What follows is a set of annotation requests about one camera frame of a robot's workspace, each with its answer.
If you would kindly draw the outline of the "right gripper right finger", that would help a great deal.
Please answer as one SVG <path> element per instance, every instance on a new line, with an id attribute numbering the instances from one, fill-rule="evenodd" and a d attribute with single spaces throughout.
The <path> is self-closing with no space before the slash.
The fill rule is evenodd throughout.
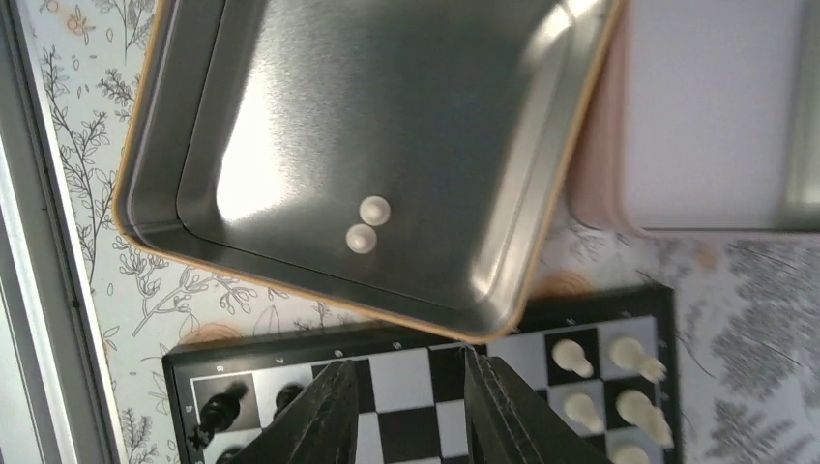
<path id="1" fill-rule="evenodd" d="M 606 463 L 501 358 L 465 352 L 464 408 L 471 463 Z"/>

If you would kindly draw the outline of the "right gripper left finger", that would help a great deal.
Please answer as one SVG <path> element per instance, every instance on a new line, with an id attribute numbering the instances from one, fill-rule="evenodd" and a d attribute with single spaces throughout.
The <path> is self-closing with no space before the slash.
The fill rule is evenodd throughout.
<path id="1" fill-rule="evenodd" d="M 353 463 L 358 382 L 352 361 L 331 362 L 229 463 Z"/>

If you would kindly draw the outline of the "white chess piece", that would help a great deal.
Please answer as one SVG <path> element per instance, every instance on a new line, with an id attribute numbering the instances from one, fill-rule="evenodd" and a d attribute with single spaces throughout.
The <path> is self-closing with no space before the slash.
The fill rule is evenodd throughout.
<path id="1" fill-rule="evenodd" d="M 640 341 L 631 336 L 620 336 L 608 346 L 609 359 L 619 368 L 638 373 L 644 379 L 658 383 L 666 378 L 666 366 L 648 354 Z"/>

